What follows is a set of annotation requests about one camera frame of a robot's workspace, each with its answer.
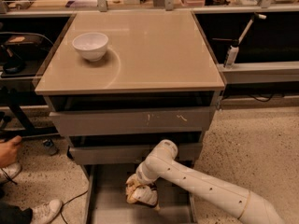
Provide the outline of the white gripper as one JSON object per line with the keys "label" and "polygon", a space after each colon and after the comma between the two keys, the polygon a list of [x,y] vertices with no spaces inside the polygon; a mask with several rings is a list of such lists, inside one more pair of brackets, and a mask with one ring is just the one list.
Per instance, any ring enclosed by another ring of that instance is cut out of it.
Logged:
{"label": "white gripper", "polygon": [[135,171],[135,174],[138,182],[144,185],[154,183],[158,179],[158,176],[153,171],[151,171],[144,163],[139,164]]}

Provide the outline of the person's hand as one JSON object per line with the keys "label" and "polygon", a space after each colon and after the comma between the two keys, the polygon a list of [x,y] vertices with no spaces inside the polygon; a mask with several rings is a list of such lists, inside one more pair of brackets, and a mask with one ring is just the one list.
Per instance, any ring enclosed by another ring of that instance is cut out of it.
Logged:
{"label": "person's hand", "polygon": [[14,138],[0,144],[0,168],[8,167],[17,160],[21,148],[21,137]]}

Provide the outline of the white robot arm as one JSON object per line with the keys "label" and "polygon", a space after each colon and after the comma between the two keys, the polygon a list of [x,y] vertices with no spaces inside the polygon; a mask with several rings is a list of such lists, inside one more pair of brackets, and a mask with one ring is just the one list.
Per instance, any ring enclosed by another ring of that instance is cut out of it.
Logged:
{"label": "white robot arm", "polygon": [[285,224],[273,204],[265,198],[184,166],[175,161],[177,154],[176,144],[164,139],[137,167],[137,180],[149,184],[161,177],[214,204],[243,224]]}

